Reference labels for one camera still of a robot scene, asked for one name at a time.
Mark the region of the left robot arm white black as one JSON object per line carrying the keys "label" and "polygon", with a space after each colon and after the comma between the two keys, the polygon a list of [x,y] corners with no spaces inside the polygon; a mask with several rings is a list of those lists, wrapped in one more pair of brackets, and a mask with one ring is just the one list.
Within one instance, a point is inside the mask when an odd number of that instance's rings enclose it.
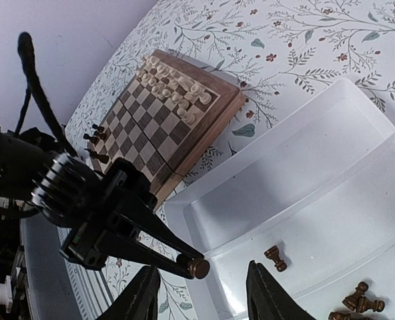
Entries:
{"label": "left robot arm white black", "polygon": [[30,201],[32,214],[68,228],[60,249],[66,260],[100,270],[116,257],[186,279],[209,273],[204,255],[155,214],[157,198],[134,163],[117,158],[107,171],[96,171],[77,158],[58,120],[46,120],[58,149],[44,151],[0,132],[0,197]]}

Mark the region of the wooden chess board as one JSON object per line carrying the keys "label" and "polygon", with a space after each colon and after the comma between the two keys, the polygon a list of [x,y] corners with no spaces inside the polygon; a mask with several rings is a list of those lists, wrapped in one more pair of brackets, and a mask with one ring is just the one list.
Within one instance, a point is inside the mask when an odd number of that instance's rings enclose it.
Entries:
{"label": "wooden chess board", "polygon": [[161,79],[156,70],[143,63],[101,123],[92,123],[105,127],[106,138],[97,144],[85,141],[88,149],[109,156],[107,164],[91,159],[96,171],[106,173],[116,159],[126,159],[147,177],[151,193],[163,203],[245,104],[246,97],[235,85],[169,53],[156,49],[149,56],[200,84],[212,101],[204,105],[198,97],[194,104],[189,102],[186,111],[196,120],[186,124],[177,115],[177,104],[151,92],[148,80],[140,78],[141,70],[182,99],[189,91],[180,84],[169,85],[169,79]]}

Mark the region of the white plastic compartment tray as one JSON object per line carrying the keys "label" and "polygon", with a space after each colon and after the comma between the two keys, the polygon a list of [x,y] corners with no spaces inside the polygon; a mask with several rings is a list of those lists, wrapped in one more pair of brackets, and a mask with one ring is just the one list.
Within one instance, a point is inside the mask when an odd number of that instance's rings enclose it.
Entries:
{"label": "white plastic compartment tray", "polygon": [[[186,283],[199,319],[246,319],[260,262],[316,319],[359,282],[395,319],[395,116],[340,79],[165,204],[171,230],[210,262]],[[287,269],[264,252],[276,245]]]}

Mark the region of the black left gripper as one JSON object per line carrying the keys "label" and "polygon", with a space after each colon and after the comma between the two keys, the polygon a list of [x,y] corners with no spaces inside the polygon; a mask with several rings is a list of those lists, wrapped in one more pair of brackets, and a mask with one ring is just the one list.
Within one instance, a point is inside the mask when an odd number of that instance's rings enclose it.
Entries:
{"label": "black left gripper", "polygon": [[[60,154],[35,182],[32,202],[49,222],[70,230],[60,253],[86,269],[99,271],[112,256],[193,279],[188,267],[180,263],[204,259],[153,213],[157,198],[149,180],[122,158],[102,173]],[[168,259],[141,244],[137,240],[141,231],[180,252],[181,258]]]}

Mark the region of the dark wooden king piece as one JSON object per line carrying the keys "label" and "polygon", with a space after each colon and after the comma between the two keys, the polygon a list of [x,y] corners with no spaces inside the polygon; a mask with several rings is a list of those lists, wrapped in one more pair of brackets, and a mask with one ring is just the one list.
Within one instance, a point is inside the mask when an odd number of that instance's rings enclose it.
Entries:
{"label": "dark wooden king piece", "polygon": [[89,157],[91,159],[96,159],[98,161],[100,161],[103,164],[107,164],[109,162],[109,156],[108,155],[104,155],[104,154],[99,154],[94,150],[85,148],[85,150],[89,153]]}

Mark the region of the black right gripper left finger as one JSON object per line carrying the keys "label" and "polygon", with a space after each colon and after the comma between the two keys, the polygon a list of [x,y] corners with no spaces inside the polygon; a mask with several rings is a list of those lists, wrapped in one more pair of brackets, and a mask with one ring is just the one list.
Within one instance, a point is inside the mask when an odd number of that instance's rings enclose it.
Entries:
{"label": "black right gripper left finger", "polygon": [[143,266],[111,306],[97,320],[156,320],[160,275]]}

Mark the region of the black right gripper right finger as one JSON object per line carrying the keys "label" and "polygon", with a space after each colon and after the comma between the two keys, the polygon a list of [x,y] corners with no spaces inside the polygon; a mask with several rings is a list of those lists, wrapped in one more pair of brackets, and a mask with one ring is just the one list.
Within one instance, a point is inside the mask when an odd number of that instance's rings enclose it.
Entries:
{"label": "black right gripper right finger", "polygon": [[313,320],[261,263],[249,262],[246,293],[251,320]]}

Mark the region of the dark pawn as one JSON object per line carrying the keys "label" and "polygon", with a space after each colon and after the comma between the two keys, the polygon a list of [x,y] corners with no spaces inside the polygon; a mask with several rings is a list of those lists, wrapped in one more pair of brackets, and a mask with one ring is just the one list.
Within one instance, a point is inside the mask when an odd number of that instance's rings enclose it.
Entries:
{"label": "dark pawn", "polygon": [[94,136],[94,135],[90,136],[90,135],[87,134],[87,133],[85,133],[85,134],[83,135],[83,138],[84,138],[86,141],[91,142],[92,144],[97,144],[97,143],[99,142],[99,137]]}
{"label": "dark pawn", "polygon": [[190,275],[196,279],[205,278],[210,272],[210,263],[206,259],[193,259],[187,263]]}

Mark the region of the dark chess piece corner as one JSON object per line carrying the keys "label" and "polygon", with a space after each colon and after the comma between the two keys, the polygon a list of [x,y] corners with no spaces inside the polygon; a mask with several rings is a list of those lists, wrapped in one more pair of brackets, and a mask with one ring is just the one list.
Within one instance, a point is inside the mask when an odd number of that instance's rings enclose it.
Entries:
{"label": "dark chess piece corner", "polygon": [[91,126],[91,128],[94,130],[93,136],[96,136],[99,139],[105,139],[106,138],[105,127],[93,124]]}

